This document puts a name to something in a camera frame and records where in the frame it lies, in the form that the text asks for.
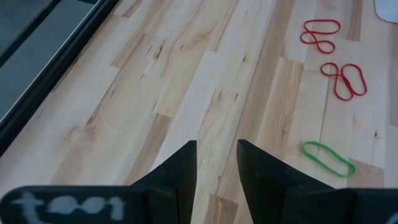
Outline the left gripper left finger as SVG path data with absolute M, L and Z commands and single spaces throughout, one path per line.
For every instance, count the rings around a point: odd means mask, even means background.
M 190 223 L 197 143 L 131 185 L 31 185 L 1 199 L 3 223 Z

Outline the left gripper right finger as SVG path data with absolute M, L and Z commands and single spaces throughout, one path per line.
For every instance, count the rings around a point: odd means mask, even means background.
M 397 223 L 397 189 L 335 189 L 245 139 L 236 153 L 254 223 Z

